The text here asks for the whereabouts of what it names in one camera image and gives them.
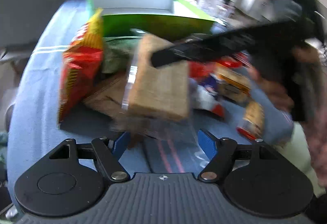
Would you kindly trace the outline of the person's right hand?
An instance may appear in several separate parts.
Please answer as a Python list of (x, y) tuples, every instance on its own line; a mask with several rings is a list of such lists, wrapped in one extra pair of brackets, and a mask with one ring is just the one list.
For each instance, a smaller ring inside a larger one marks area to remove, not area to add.
[[(326, 70), (321, 63), (319, 52), (315, 47), (305, 45), (305, 47), (295, 47), (293, 55), (308, 70), (307, 80), (313, 87), (311, 98), (315, 103), (314, 107), (319, 109), (326, 98)], [(253, 66), (248, 69), (248, 73), (275, 108), (286, 112), (291, 111), (294, 102), (280, 83), (264, 79)]]

